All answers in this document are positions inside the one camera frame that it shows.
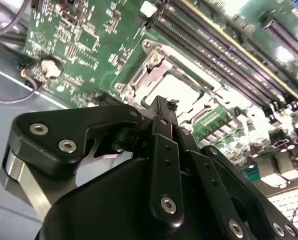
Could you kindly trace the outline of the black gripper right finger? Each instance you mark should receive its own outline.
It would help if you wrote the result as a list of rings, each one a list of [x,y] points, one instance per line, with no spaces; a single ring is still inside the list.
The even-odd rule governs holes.
[[[298,240],[298,229],[215,147],[170,120],[180,148],[184,222],[172,240]]]

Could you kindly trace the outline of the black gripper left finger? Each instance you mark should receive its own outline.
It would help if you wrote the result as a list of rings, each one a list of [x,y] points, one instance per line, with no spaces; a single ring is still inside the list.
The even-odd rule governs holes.
[[[25,113],[16,117],[8,139],[8,174],[39,215],[42,225],[66,194],[129,160],[171,160],[180,167],[180,148],[169,101],[158,96],[148,109],[107,101],[96,107]],[[184,221],[182,187],[150,183],[148,215],[161,228]]]

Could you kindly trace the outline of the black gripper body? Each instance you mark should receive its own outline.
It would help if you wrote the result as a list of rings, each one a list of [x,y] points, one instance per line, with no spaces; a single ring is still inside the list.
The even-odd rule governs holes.
[[[168,190],[182,187],[183,224],[162,233],[156,221],[145,222],[150,183],[157,177]],[[181,175],[169,159],[128,160],[61,197],[39,232],[42,240],[225,240],[200,184]]]

